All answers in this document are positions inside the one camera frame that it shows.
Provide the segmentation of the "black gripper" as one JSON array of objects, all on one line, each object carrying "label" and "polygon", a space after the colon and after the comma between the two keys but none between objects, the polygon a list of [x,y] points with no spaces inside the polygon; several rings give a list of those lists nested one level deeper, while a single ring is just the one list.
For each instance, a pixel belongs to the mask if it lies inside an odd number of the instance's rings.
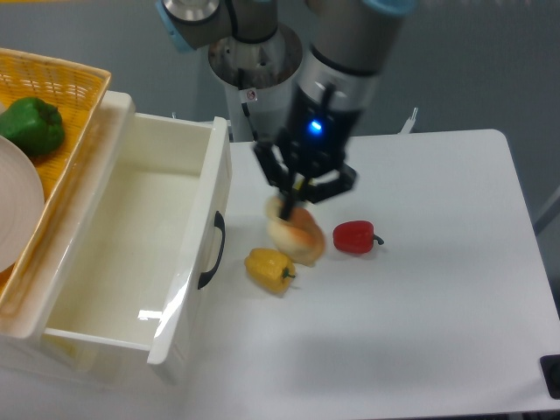
[{"label": "black gripper", "polygon": [[354,187],[357,172],[345,159],[359,113],[334,109],[334,99],[332,83],[317,101],[299,87],[276,139],[255,143],[254,153],[265,178],[280,192],[278,217],[283,221],[291,219],[301,202],[316,204]]}]

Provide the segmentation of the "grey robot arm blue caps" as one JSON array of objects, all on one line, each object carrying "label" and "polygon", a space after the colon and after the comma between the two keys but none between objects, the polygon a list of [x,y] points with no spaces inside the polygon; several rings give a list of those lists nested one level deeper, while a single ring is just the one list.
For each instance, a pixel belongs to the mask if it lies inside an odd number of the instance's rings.
[{"label": "grey robot arm blue caps", "polygon": [[347,141],[415,2],[309,1],[296,25],[278,1],[156,8],[177,49],[206,51],[233,139],[253,143],[280,218],[352,189]]}]

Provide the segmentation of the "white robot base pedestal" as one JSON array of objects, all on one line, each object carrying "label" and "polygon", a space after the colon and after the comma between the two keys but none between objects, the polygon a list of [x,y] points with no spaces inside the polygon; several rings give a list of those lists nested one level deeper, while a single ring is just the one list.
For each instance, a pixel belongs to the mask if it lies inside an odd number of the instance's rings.
[{"label": "white robot base pedestal", "polygon": [[275,138],[291,105],[302,60],[298,35],[282,23],[260,44],[229,37],[209,46],[209,66],[225,91],[233,141]]}]

